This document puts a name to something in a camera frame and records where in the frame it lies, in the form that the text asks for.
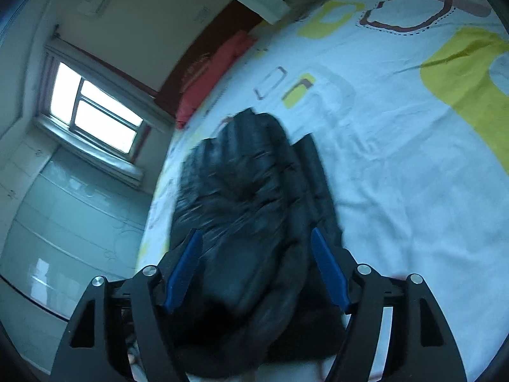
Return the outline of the patterned orange cushion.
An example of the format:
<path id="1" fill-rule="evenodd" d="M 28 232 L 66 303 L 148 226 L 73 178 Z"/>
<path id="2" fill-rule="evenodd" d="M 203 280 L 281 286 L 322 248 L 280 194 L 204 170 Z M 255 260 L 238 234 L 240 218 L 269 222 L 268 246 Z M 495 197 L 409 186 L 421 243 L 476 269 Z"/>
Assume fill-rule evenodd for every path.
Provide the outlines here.
<path id="1" fill-rule="evenodd" d="M 185 92 L 208 69 L 210 58 L 210 53 L 203 53 L 186 68 L 181 78 L 181 92 Z"/>

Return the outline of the patterned white bed sheet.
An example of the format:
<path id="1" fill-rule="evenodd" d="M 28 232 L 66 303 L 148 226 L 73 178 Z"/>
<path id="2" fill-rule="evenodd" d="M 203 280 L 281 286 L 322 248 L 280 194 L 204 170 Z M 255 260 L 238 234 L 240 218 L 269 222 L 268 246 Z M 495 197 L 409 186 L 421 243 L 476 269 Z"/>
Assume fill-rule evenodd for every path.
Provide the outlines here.
<path id="1" fill-rule="evenodd" d="M 421 274 L 469 380 L 508 335 L 508 34 L 469 0 L 330 0 L 261 30 L 170 143 L 137 266 L 166 253 L 180 167 L 244 109 L 312 134 L 346 248 Z"/>

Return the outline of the dark wooden headboard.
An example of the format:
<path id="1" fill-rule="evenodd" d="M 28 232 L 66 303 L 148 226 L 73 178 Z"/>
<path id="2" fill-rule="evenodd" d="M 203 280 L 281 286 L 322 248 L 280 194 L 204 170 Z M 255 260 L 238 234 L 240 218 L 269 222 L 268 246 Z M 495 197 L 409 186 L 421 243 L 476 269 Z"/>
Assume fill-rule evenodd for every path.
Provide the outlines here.
<path id="1" fill-rule="evenodd" d="M 154 102 L 172 118 L 176 118 L 181 99 L 184 76 L 188 68 L 204 55 L 212 55 L 239 30 L 249 32 L 262 21 L 262 17 L 247 6 L 232 0 L 193 40 L 178 59 L 161 86 Z"/>

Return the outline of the black quilted down jacket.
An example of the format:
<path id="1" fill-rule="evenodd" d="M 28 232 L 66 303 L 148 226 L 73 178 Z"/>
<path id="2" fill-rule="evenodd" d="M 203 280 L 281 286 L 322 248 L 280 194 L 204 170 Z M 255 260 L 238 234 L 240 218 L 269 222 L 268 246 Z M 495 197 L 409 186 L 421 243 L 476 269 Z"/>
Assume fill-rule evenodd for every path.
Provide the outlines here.
<path id="1" fill-rule="evenodd" d="M 288 141 L 273 116 L 235 115 L 182 165 L 170 247 L 203 237 L 170 338 L 183 369 L 227 378 L 265 363 L 322 360 L 345 337 L 310 250 L 342 233 L 315 142 Z"/>

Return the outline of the red pillow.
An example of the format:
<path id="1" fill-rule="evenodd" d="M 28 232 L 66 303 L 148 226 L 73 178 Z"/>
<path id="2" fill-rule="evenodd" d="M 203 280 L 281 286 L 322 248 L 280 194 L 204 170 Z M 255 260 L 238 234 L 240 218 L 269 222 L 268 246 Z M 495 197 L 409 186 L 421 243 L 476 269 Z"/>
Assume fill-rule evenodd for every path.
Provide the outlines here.
<path id="1" fill-rule="evenodd" d="M 184 129 L 223 75 L 254 43 L 255 39 L 248 32 L 240 30 L 192 73 L 181 91 L 176 114 L 177 129 Z"/>

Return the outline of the window with brown frame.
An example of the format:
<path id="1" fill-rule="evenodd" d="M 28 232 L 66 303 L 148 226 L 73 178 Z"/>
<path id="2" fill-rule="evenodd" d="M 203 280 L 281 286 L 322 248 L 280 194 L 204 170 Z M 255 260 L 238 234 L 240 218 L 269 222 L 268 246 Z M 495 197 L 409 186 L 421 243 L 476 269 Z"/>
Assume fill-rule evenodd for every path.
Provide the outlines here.
<path id="1" fill-rule="evenodd" d="M 40 113 L 104 152 L 136 161 L 150 133 L 127 106 L 52 55 L 46 57 Z"/>

